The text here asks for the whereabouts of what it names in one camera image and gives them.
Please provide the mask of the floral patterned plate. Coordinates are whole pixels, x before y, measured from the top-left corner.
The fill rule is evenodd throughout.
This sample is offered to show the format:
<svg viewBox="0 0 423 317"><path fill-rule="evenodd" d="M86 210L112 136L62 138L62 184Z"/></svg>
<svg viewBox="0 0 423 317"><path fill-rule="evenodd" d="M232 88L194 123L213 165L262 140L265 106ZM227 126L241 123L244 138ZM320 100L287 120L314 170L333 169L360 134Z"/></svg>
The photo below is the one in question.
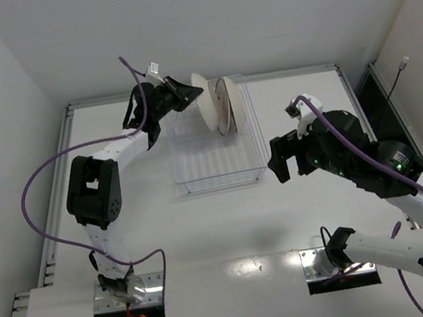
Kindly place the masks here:
<svg viewBox="0 0 423 317"><path fill-rule="evenodd" d="M195 101L197 102L197 106L199 107L200 114L203 121L206 123L206 126L210 131L216 130L218 128L220 115L213 103L208 80L198 73L192 73L191 85L202 89L202 93Z"/></svg>
<svg viewBox="0 0 423 317"><path fill-rule="evenodd" d="M227 89L229 104L232 109L232 119L234 120L236 131L242 131L247 117L243 96L239 91L239 87L237 87L232 79L224 76L223 81Z"/></svg>

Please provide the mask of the orange sunburst glass plate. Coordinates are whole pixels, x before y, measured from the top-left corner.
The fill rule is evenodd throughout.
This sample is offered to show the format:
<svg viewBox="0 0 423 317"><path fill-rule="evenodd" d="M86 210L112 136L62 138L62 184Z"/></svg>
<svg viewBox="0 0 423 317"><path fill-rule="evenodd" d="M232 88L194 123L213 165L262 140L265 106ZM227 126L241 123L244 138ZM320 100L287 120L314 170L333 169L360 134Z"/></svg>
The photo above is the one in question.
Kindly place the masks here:
<svg viewBox="0 0 423 317"><path fill-rule="evenodd" d="M231 131L237 132L233 89L232 82L226 76L220 77L214 87L219 115L218 132L221 136L226 136Z"/></svg>

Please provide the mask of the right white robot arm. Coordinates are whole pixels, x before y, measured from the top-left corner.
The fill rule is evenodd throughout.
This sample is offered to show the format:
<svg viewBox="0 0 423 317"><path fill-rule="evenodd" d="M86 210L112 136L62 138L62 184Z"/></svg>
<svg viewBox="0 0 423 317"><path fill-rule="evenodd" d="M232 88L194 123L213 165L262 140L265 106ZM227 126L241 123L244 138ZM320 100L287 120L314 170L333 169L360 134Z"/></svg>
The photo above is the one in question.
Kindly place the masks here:
<svg viewBox="0 0 423 317"><path fill-rule="evenodd" d="M280 183L290 180L287 162L294 158L300 176L323 170L341 177L400 209L420 227L396 238L338 227L315 256L315 274L330 282L356 263L375 263L423 277L422 158L401 141L370 140L355 115L326 112L312 95L294 97L286 111L299 121L297 129L269 142L269 169Z"/></svg>

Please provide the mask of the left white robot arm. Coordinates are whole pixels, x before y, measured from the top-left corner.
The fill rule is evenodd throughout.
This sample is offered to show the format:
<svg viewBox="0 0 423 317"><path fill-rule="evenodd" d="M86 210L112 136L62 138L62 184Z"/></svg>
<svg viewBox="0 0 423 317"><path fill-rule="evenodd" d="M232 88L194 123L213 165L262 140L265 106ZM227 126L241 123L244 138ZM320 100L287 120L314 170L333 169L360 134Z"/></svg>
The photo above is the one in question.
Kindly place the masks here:
<svg viewBox="0 0 423 317"><path fill-rule="evenodd" d="M183 84L169 76L155 84L136 85L119 139L92 155L72 160L67 211L89 237L89 259L100 288L117 300L128 304L142 300L142 282L126 256L115 224L122 209L121 173L155 145L163 117L169 112L183 112L205 90L206 86Z"/></svg>

